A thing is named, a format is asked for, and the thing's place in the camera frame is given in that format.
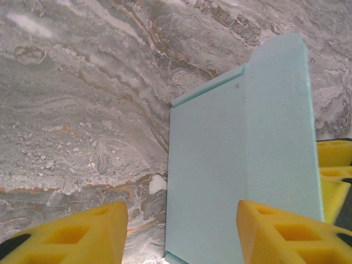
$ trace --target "gray marble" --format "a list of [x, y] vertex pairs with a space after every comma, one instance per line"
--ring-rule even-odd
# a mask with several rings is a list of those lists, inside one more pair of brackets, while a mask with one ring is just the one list
[[170, 101], [298, 31], [317, 137], [352, 136], [351, 12], [347, 0], [0, 1], [0, 240], [125, 200], [124, 263], [162, 263]]

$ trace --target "gray stone background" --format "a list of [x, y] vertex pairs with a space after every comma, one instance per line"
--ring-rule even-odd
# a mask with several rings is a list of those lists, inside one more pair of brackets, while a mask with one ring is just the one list
[[162, 263], [170, 101], [297, 31], [317, 138], [351, 136], [351, 12], [350, 0], [1, 0], [0, 241], [125, 200], [124, 263]]

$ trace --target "light blue foam board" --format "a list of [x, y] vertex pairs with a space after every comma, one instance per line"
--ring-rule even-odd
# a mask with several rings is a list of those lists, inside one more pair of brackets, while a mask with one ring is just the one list
[[166, 220], [171, 264], [243, 263], [239, 200], [323, 220], [300, 35], [271, 39], [232, 73], [173, 102]]

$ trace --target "marble surface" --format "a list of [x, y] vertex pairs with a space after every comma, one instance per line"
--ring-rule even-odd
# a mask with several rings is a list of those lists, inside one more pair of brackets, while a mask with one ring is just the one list
[[124, 263], [162, 263], [170, 101], [302, 33], [318, 139], [352, 136], [349, 0], [2, 0], [0, 241], [124, 200]]

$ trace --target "marble veining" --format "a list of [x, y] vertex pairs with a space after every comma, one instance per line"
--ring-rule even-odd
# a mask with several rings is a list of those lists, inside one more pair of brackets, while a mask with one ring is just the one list
[[0, 241], [125, 200], [124, 263], [162, 263], [171, 100], [269, 38], [309, 48], [319, 139], [351, 136], [349, 0], [2, 0]]

